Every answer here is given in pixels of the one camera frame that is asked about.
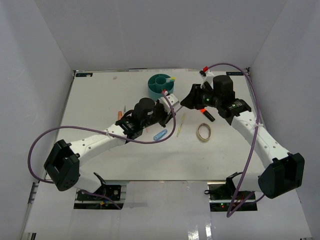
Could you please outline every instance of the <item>cable tie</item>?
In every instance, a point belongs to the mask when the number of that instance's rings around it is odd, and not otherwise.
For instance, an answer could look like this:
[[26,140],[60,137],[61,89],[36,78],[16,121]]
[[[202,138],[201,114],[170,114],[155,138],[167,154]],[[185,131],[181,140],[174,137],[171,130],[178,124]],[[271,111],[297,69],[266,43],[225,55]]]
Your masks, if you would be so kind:
[[251,128],[251,130],[252,130],[252,129],[255,129],[256,127],[258,127],[258,128],[263,128],[264,125],[263,125],[262,123],[257,124],[257,123],[255,122],[255,123],[253,124],[253,127]]

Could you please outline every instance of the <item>gray panel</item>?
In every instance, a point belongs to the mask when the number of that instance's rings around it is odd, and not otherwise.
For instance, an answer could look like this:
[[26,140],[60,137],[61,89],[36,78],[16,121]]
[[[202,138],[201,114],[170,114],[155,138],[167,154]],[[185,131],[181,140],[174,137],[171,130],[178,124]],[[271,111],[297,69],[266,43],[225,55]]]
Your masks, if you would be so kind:
[[[75,199],[71,190],[59,193],[63,209],[57,208],[54,195],[58,190],[41,183],[27,229],[37,232],[36,240],[53,239],[50,236],[68,240],[211,240],[209,199],[203,194],[206,188],[206,182],[133,181],[127,185],[122,210],[100,211],[70,208]],[[51,214],[43,214],[48,209]]]
[[320,239],[320,3],[288,1],[252,66],[268,131],[305,158],[301,204]]
[[[33,140],[57,126],[72,72],[33,0],[0,1],[0,239],[20,238]],[[39,174],[53,136],[36,147]]]
[[286,0],[35,0],[74,70],[249,67]]
[[239,211],[227,218],[225,212],[211,213],[214,240],[299,240],[311,237],[297,192],[274,199],[264,197],[258,211]]

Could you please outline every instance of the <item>masking tape roll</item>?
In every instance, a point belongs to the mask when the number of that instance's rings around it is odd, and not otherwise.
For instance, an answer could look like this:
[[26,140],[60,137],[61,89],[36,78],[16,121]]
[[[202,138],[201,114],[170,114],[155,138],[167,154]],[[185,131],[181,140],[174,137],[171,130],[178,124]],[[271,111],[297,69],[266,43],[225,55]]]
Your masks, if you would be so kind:
[[[208,129],[208,131],[209,131],[209,136],[208,136],[207,138],[203,138],[203,137],[200,135],[199,129],[200,129],[201,127],[206,127],[206,128]],[[211,137],[211,128],[210,128],[210,126],[209,126],[208,124],[206,124],[206,123],[201,123],[201,124],[198,126],[198,128],[196,129],[196,136],[197,136],[197,138],[198,138],[202,143],[208,142],[209,139],[210,139],[210,137]]]

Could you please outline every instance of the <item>white wall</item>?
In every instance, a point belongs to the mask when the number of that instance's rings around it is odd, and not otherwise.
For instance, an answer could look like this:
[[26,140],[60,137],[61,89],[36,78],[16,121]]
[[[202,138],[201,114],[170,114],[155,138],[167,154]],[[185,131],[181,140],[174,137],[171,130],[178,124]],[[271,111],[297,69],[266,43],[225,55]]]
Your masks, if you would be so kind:
[[[57,126],[72,71],[33,0],[0,0],[0,239],[20,238],[33,178],[33,140]],[[39,174],[53,135],[39,143]]]
[[73,70],[249,67],[286,0],[35,0]]
[[268,131],[305,158],[297,190],[312,237],[320,239],[320,2],[288,0],[252,65]]

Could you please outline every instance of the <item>orange object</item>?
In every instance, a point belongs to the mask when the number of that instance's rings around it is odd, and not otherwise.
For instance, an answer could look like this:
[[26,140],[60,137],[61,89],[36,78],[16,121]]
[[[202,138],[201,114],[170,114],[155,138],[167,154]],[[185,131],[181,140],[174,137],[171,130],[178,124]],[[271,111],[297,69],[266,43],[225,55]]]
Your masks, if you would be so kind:
[[122,118],[122,111],[118,111],[118,120],[120,120]]

